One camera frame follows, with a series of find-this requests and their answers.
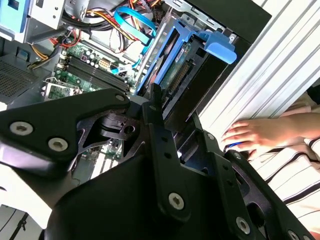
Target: ventilation grill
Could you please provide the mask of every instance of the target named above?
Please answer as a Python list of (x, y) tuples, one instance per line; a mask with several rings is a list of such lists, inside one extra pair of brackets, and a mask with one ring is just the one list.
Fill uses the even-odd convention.
[(11, 102), (36, 80), (37, 76), (0, 60), (0, 102)]

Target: gray metal panel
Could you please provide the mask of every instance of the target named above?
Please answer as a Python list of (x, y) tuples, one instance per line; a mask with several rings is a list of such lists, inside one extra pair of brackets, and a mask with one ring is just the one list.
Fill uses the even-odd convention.
[(0, 102), (9, 104), (50, 74), (41, 68), (29, 70), (28, 65), (28, 62), (11, 54), (0, 57)]

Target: black metal bracket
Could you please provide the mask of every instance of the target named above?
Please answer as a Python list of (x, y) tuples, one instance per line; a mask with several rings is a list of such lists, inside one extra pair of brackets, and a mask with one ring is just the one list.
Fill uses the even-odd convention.
[[(124, 113), (129, 106), (125, 95), (109, 88), (2, 111), (0, 142), (3, 155), (0, 161), (40, 176), (64, 175), (79, 153), (103, 144), (103, 141), (87, 141), (94, 123), (109, 114)], [(29, 124), (31, 132), (23, 134), (25, 126), (13, 125), (19, 122)], [(50, 148), (49, 141), (55, 138), (66, 142), (65, 150)]]

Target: blue plastic latch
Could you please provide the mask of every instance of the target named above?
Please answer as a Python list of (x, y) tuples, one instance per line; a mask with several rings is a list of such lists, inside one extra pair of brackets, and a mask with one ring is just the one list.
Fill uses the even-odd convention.
[(0, 26), (15, 33), (25, 30), (30, 0), (0, 0)]
[(229, 43), (229, 38), (219, 31), (201, 31), (199, 37), (206, 41), (204, 50), (218, 59), (232, 64), (237, 59), (235, 46)]

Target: screw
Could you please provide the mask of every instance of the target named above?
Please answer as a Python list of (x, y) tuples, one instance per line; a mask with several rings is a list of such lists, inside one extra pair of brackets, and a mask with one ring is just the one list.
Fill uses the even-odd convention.
[(182, 210), (185, 207), (185, 202), (183, 198), (175, 192), (170, 193), (169, 203), (176, 210)]
[(121, 95), (116, 95), (115, 97), (116, 97), (116, 99), (118, 99), (120, 101), (124, 101), (125, 100), (125, 98), (123, 96), (121, 96)]
[(250, 234), (250, 227), (249, 224), (246, 222), (246, 220), (244, 220), (242, 217), (237, 217), (235, 219), (235, 222), (238, 226), (238, 228), (246, 235)]
[(241, 159), (241, 155), (237, 152), (234, 152), (233, 155), (237, 158), (237, 159)]
[(10, 131), (16, 135), (26, 136), (34, 131), (30, 123), (25, 121), (16, 121), (10, 125)]
[(289, 230), (288, 234), (292, 240), (299, 240), (298, 236), (293, 231)]
[(63, 152), (68, 148), (68, 143), (66, 140), (59, 138), (59, 137), (54, 137), (49, 140), (48, 142), (49, 148), (51, 148), (53, 151), (56, 152)]
[(211, 133), (208, 133), (207, 135), (211, 140), (215, 140), (215, 137)]
[(153, 111), (157, 111), (157, 109), (156, 109), (155, 106), (150, 106), (150, 108), (151, 108)]

